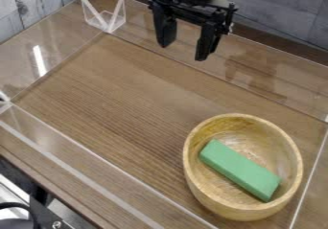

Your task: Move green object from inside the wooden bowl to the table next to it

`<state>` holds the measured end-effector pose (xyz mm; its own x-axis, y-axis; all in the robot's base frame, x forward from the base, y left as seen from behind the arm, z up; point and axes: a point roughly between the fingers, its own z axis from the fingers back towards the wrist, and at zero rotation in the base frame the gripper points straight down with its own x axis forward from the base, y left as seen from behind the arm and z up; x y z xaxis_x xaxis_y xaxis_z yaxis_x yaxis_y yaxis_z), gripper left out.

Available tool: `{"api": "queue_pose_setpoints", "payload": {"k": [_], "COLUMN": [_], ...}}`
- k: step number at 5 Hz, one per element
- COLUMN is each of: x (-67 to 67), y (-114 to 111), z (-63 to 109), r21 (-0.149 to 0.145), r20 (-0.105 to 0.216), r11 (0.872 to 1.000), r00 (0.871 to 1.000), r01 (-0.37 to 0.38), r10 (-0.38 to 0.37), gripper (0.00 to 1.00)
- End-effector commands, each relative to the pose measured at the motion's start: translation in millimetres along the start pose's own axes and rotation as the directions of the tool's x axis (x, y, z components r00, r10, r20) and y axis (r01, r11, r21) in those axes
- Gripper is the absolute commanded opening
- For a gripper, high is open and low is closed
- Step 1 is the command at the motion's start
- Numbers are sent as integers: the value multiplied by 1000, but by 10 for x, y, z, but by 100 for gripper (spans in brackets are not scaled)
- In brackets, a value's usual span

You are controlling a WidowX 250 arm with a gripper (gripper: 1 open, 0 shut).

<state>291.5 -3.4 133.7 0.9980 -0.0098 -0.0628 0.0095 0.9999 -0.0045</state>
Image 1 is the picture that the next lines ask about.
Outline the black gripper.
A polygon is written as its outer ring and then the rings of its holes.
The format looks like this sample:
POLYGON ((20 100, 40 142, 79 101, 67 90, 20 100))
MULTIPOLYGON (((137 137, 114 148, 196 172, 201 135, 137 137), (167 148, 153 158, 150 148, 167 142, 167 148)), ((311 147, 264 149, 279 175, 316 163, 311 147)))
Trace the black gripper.
POLYGON ((216 52, 222 34, 232 32, 237 5, 228 0, 151 0, 151 3, 155 3, 153 14, 157 40, 163 48, 177 37, 174 17, 197 25, 206 22, 201 26, 194 55, 197 61, 204 61, 216 52))

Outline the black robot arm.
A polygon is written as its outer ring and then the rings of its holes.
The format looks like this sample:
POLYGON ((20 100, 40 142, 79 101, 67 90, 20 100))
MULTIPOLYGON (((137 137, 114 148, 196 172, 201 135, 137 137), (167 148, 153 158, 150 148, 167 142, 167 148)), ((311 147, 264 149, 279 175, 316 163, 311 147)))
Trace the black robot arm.
POLYGON ((159 45, 167 47, 177 38, 177 20, 201 28, 194 59, 204 61, 217 50, 221 38, 232 33, 233 14, 238 8, 228 0, 149 0, 159 45))

